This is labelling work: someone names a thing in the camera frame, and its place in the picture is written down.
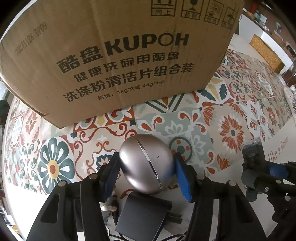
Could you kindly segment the black bike light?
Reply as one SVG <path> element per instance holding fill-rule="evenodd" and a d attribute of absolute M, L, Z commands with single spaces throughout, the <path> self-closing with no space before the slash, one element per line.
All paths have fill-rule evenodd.
<path fill-rule="evenodd" d="M 265 170 L 265 155 L 261 138 L 257 137 L 242 145 L 243 172 L 241 175 L 242 183 L 246 186 L 246 198 L 249 202 L 257 199 L 258 192 L 255 189 L 255 180 L 260 172 Z"/>

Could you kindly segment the black power adapter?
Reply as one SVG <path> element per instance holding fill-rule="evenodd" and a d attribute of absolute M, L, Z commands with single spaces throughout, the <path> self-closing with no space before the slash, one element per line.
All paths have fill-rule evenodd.
<path fill-rule="evenodd" d="M 182 216 L 171 212 L 172 202 L 133 191 L 119 216 L 115 231 L 132 240 L 157 240 L 167 222 L 180 224 Z"/>

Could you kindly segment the silver egg-shaped device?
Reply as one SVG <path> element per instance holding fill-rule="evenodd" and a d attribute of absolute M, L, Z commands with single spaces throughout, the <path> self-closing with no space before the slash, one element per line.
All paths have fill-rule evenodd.
<path fill-rule="evenodd" d="M 143 194 L 153 195 L 167 189 L 175 173 L 170 149 L 152 135 L 127 138 L 121 145 L 119 157 L 127 181 Z"/>

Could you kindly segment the patterned table runner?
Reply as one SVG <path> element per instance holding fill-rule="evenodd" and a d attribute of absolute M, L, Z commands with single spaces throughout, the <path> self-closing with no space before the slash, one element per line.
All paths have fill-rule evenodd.
<path fill-rule="evenodd" d="M 229 49 L 203 90 L 118 109 L 56 128 L 13 101 L 4 135 L 6 183 L 49 194 L 61 179 L 79 181 L 136 134 L 160 138 L 208 176 L 242 158 L 260 138 L 271 162 L 292 159 L 295 124 L 279 76 L 264 62 Z"/>

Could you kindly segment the woven bamboo box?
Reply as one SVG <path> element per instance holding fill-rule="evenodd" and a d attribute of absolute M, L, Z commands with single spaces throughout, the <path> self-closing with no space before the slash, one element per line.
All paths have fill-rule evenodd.
<path fill-rule="evenodd" d="M 269 64 L 269 66 L 277 73 L 280 74 L 281 70 L 285 67 L 283 61 L 281 61 L 280 57 L 276 54 L 266 44 L 258 35 L 254 34 L 250 45 L 262 56 L 262 58 Z"/>

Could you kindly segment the brown cardboard box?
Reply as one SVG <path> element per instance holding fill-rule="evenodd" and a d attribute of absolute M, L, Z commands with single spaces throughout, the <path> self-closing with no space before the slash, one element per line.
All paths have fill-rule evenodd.
<path fill-rule="evenodd" d="M 243 1 L 32 1 L 1 38 L 1 79 L 58 128 L 203 89 Z"/>

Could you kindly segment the white robot figurine keychain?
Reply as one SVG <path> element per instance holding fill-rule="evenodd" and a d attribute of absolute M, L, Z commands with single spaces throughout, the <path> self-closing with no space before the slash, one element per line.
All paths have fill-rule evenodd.
<path fill-rule="evenodd" d="M 100 203 L 100 209 L 101 209 L 101 211 L 111 211 L 111 212 L 116 212 L 117 211 L 116 206 L 107 205 L 107 204 L 104 204 L 104 203 Z"/>

